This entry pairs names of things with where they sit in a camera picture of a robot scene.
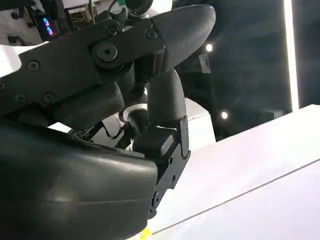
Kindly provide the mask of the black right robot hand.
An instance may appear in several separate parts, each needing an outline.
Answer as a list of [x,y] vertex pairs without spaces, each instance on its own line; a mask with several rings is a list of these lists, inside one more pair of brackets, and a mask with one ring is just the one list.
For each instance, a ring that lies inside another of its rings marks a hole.
[[0,237],[125,240],[190,156],[176,66],[216,23],[208,4],[107,18],[19,54],[0,79]]

